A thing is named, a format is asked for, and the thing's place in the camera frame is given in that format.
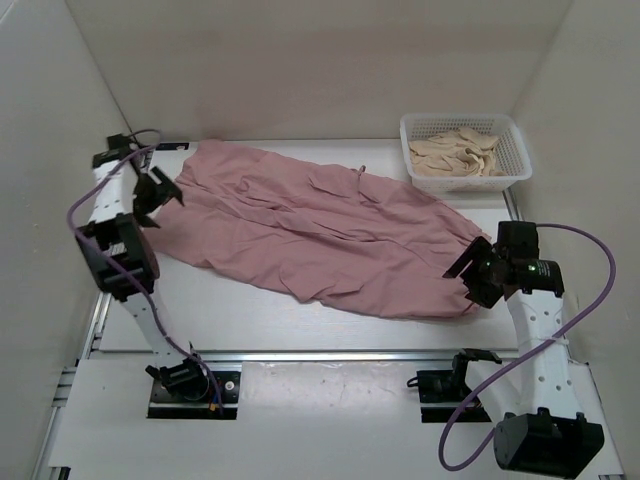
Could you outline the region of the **pink trousers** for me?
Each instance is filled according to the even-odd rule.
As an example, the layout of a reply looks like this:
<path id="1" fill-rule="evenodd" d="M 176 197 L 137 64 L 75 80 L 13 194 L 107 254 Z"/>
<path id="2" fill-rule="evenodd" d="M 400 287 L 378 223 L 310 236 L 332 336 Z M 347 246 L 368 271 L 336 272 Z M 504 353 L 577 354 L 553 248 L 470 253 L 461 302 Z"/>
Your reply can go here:
<path id="1" fill-rule="evenodd" d="M 358 314 L 473 311 L 445 272 L 480 228 L 408 183 L 218 140 L 200 143 L 176 183 L 182 200 L 145 233 L 159 253 Z"/>

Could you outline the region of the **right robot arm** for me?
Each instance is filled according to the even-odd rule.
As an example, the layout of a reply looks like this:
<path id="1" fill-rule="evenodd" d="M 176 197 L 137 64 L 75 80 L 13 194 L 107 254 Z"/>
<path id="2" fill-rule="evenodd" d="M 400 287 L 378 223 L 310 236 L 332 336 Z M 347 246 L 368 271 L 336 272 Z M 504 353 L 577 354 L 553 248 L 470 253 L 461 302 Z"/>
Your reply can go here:
<path id="1" fill-rule="evenodd" d="M 474 365 L 449 375 L 452 393 L 463 399 L 449 417 L 438 443 L 438 459 L 450 472 L 470 466 L 481 454 L 452 465 L 445 446 L 466 406 L 478 399 L 494 423 L 480 447 L 492 447 L 506 471 L 576 479 L 604 446 L 604 429 L 589 421 L 570 376 L 565 335 L 610 293 L 616 263 L 607 246 L 609 274 L 598 297 L 569 322 L 562 319 L 564 281 L 560 266 L 539 254 L 541 225 L 502 221 L 495 242 L 476 238 L 446 271 L 460 278 L 467 299 L 486 309 L 504 300 L 511 315 L 518 358 L 485 378 Z"/>

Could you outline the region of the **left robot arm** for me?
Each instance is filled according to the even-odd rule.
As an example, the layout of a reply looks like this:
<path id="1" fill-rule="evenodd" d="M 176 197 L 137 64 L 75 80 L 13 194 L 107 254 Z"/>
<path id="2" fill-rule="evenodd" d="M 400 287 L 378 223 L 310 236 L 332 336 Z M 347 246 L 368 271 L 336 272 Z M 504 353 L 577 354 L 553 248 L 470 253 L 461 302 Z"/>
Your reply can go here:
<path id="1" fill-rule="evenodd" d="M 150 346 L 147 373 L 170 394 L 200 401 L 211 376 L 193 346 L 172 337 L 156 283 L 160 268 L 144 232 L 157 228 L 155 211 L 181 202 L 180 188 L 151 158 L 158 142 L 141 134 L 115 134 L 91 161 L 95 186 L 67 213 L 67 223 L 98 289 L 133 317 Z"/>

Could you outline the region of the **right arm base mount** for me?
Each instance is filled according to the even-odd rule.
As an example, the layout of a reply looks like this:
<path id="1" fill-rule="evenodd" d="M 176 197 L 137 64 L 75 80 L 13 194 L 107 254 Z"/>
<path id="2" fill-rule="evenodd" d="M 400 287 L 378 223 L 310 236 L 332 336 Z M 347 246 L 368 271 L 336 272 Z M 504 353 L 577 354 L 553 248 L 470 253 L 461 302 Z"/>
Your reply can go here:
<path id="1" fill-rule="evenodd" d="M 418 391 L 423 424 L 447 422 L 471 392 L 466 384 L 468 365 L 480 361 L 502 364 L 502 359 L 493 351 L 465 348 L 453 357 L 448 369 L 419 370 L 406 382 L 407 388 Z"/>

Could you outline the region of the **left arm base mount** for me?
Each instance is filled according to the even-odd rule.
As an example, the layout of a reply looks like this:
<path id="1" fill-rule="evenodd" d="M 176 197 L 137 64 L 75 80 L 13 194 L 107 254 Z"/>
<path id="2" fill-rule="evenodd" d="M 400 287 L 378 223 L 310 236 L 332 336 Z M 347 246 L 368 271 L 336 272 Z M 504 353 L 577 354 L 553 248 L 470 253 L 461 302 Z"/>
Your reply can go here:
<path id="1" fill-rule="evenodd" d="M 241 372 L 205 372 L 190 359 L 171 368 L 148 365 L 153 379 L 147 417 L 158 420 L 236 420 Z"/>

